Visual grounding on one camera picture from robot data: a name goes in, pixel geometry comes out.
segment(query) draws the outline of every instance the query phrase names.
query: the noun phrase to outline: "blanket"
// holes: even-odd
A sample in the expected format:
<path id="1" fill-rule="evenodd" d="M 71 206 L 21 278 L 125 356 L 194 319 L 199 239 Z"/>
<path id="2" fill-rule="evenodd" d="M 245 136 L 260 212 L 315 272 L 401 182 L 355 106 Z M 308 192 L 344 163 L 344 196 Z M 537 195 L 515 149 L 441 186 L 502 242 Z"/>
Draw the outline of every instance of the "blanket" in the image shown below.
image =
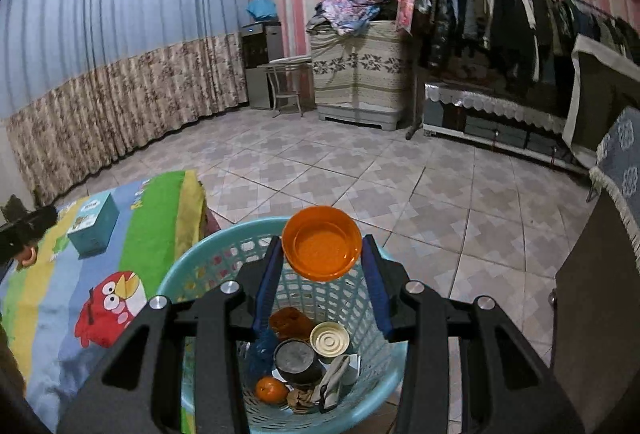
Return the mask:
<path id="1" fill-rule="evenodd" d="M 380 12 L 378 4 L 388 0 L 325 0 L 322 14 L 339 36 L 357 35 Z"/>
<path id="2" fill-rule="evenodd" d="M 626 108 L 598 145 L 597 163 L 589 175 L 596 186 L 611 196 L 620 213 L 636 253 L 636 267 L 640 271 L 640 111 Z"/>
<path id="3" fill-rule="evenodd" d="M 82 198 L 59 209 L 37 262 L 0 283 L 2 327 L 35 413 L 55 432 L 62 411 L 169 267 L 202 234 L 204 190 L 193 171 L 111 190 L 120 212 L 105 252 L 79 259 L 66 237 Z"/>

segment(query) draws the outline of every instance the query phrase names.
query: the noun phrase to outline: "floral pattern cloth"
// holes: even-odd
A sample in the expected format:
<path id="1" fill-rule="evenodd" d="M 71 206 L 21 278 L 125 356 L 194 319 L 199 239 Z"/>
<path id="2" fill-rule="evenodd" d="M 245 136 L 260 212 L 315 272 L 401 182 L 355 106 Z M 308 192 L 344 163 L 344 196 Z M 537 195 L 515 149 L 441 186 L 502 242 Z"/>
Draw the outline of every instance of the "floral pattern cloth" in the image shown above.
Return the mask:
<path id="1" fill-rule="evenodd" d="M 44 204 L 169 131 L 248 100 L 239 34 L 121 59 L 6 119 L 18 168 Z"/>
<path id="2" fill-rule="evenodd" d="M 322 15 L 339 36 L 358 34 L 380 12 L 378 3 L 384 1 L 387 0 L 325 0 Z"/>
<path id="3" fill-rule="evenodd" d="M 620 212 L 640 271 L 640 141 L 636 141 L 635 137 L 639 129 L 640 111 L 632 107 L 622 111 L 600 142 L 598 161 L 589 175 L 595 185 L 607 191 Z"/>

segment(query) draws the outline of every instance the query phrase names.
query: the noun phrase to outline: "orange fruit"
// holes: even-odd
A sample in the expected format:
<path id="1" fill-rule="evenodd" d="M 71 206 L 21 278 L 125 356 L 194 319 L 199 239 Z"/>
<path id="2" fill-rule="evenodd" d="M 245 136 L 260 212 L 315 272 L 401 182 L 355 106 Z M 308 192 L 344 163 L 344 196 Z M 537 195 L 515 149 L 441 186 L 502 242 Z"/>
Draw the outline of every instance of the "orange fruit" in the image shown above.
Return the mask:
<path id="1" fill-rule="evenodd" d="M 255 384 L 255 396 L 270 405 L 279 405 L 287 401 L 289 389 L 277 378 L 265 376 Z"/>

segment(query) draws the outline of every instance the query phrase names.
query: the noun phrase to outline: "can lid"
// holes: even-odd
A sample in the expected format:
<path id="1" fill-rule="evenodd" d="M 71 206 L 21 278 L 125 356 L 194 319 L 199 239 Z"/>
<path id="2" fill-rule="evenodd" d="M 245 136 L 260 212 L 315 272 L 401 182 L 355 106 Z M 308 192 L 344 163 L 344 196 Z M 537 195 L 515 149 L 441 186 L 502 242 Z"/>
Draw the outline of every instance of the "can lid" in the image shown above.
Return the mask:
<path id="1" fill-rule="evenodd" d="M 320 356 L 339 356 L 349 347 L 349 333 L 337 322 L 318 324 L 309 338 L 311 346 Z"/>

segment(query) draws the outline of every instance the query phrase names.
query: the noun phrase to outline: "orange bowl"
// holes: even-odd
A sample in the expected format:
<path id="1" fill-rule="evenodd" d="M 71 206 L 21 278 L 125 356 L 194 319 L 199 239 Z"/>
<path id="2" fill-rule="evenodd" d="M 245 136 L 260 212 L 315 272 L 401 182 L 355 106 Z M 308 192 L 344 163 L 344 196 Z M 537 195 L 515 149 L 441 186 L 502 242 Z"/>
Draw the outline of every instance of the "orange bowl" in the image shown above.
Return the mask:
<path id="1" fill-rule="evenodd" d="M 333 207 L 308 207 L 282 231 L 282 248 L 291 268 L 325 283 L 343 276 L 360 257 L 362 236 L 356 223 Z"/>

